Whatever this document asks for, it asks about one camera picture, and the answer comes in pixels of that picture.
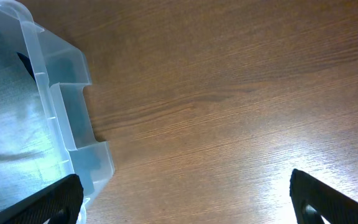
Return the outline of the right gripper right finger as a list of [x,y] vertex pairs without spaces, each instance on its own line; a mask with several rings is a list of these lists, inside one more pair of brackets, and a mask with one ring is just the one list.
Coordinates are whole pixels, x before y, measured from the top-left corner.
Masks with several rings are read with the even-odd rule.
[[302,170],[291,173],[290,197],[298,223],[358,223],[358,202]]

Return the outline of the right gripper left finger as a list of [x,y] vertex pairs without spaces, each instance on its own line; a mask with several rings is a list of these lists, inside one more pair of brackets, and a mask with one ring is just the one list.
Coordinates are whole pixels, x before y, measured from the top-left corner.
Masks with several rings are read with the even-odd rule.
[[0,224],[76,224],[83,197],[80,177],[70,174],[0,211]]

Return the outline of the light grey jeans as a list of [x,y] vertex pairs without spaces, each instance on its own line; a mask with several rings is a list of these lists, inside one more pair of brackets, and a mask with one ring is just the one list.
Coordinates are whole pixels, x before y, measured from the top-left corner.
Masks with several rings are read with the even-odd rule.
[[70,174],[35,80],[0,34],[0,210]]

